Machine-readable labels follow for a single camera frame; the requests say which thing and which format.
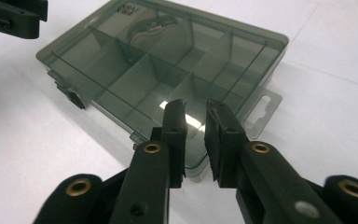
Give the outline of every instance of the white background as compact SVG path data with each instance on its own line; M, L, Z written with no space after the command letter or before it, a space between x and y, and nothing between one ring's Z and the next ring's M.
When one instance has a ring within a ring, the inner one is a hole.
M283 101L259 140L307 179L358 178L358 0L175 0L290 38L267 85ZM31 223L49 194L80 173L106 179L131 161L129 135L95 109L79 110L36 53L106 3L49 1L40 37L0 34L0 223ZM243 223L235 190L209 172L171 191L171 223Z

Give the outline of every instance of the brass insert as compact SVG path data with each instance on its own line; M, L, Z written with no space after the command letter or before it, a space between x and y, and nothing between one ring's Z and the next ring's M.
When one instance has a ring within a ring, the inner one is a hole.
M87 178L80 178L66 188L66 194L72 197L80 196L91 189L91 182Z
M252 149L256 152L259 152L259 153L269 153L270 149L268 146L264 145L264 144L253 144L252 145Z
M161 146L159 144L149 144L144 147L144 151L147 153L156 153L161 150Z
M345 179L338 183L338 186L347 194L358 198L358 183Z

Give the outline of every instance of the white table surface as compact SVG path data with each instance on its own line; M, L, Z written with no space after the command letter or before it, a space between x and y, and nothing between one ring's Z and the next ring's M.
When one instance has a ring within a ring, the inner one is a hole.
M175 0L290 38L267 85L283 97L259 140L307 179L358 178L358 1ZM79 110L55 87L36 53L106 3L49 1L40 37L0 34L0 223L31 223L65 178L106 179L131 161L129 135L93 108ZM209 172L171 190L171 223L243 223L234 189Z

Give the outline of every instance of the plastic storage box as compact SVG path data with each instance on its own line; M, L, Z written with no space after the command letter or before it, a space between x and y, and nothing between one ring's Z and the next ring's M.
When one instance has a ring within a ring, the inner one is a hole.
M260 88L288 39L164 1L113 1L40 50L36 57L79 107L85 101L131 134L135 144L161 126L164 106L186 102L186 175L208 163L207 99L227 104L244 125L268 95L266 115L245 125L257 137L281 98Z

